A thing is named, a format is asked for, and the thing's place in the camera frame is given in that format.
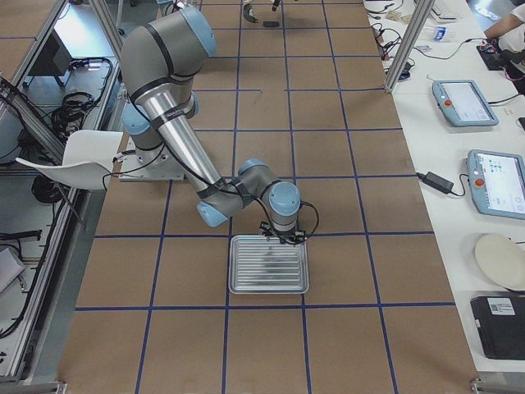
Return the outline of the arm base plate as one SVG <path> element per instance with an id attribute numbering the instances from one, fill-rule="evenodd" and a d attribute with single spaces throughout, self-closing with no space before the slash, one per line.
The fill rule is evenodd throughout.
<path id="1" fill-rule="evenodd" d="M 183 181 L 185 174 L 179 163 L 162 145 L 151 151 L 135 147 L 129 139 L 126 149 L 134 150 L 122 159 L 120 181 Z"/>

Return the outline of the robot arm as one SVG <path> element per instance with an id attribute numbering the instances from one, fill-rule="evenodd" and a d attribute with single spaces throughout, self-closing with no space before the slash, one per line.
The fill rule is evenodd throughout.
<path id="1" fill-rule="evenodd" d="M 306 204 L 299 188 L 257 158 L 247 160 L 227 181 L 189 123 L 197 111 L 193 78 L 216 50 L 208 21 L 192 6 L 136 28 L 121 50 L 121 73 L 130 100 L 146 112 L 153 131 L 182 167 L 200 198 L 199 215 L 210 227 L 256 201 L 267 217 L 263 235 L 288 245 L 302 244 L 311 235 L 298 227 L 299 210 Z"/>

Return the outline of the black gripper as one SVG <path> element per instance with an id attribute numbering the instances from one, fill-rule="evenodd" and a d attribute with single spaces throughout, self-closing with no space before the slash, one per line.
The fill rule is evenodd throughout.
<path id="1" fill-rule="evenodd" d="M 258 234 L 270 238 L 276 238 L 282 245 L 302 245 L 308 235 L 302 230 L 278 231 L 271 223 L 261 222 Z"/>

